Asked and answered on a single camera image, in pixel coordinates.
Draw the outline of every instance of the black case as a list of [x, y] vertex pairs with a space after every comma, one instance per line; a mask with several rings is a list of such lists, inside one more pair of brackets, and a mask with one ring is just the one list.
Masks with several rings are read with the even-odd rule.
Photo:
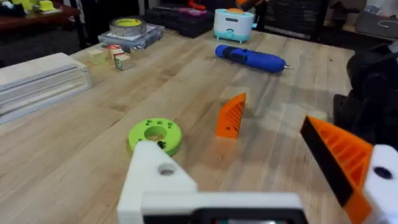
[[[161, 7], [178, 8], [188, 6], [163, 4]], [[191, 16], [175, 10], [154, 7], [153, 9], [146, 10], [144, 19], [148, 23], [176, 30], [182, 36], [194, 38], [213, 28], [214, 13], [208, 11], [202, 16]]]

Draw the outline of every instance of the orange handle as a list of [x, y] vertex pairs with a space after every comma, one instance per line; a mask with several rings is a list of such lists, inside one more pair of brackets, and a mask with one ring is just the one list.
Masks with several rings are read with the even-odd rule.
[[196, 4], [193, 0], [189, 0], [188, 5], [191, 6], [194, 9], [198, 9], [198, 10], [206, 10], [205, 6]]

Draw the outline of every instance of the green ring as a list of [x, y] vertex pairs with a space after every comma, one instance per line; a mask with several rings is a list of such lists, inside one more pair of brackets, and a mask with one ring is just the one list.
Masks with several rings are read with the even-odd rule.
[[180, 127], [171, 120], [164, 118], [149, 118], [137, 123], [129, 132], [129, 145], [127, 150], [130, 154], [139, 141], [147, 140], [146, 136], [151, 134], [163, 135], [162, 142], [165, 143], [163, 150], [169, 155], [174, 155], [181, 146], [182, 132]]

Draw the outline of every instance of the butcher block countertop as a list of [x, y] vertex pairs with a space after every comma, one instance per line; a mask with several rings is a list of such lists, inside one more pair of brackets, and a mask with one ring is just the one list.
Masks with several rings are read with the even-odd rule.
[[[217, 58], [219, 44], [276, 54], [294, 69], [272, 75]], [[93, 88], [0, 125], [0, 219], [11, 223], [117, 223], [131, 157], [127, 134], [162, 117], [182, 129], [173, 156], [201, 191], [297, 192], [312, 224], [343, 213], [299, 130], [306, 114], [331, 121], [350, 90], [350, 50], [253, 32], [246, 44], [166, 32], [134, 67], [93, 65]], [[215, 136], [218, 112], [246, 93], [237, 139]]]

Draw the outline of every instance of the blue power tool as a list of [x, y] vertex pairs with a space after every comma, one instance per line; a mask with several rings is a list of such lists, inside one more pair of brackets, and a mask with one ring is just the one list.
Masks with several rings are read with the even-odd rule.
[[285, 68], [292, 69], [292, 67], [286, 65], [285, 60], [278, 56], [241, 49], [239, 47], [219, 45], [216, 48], [216, 55], [230, 59], [233, 62], [242, 63], [272, 73], [281, 72]]

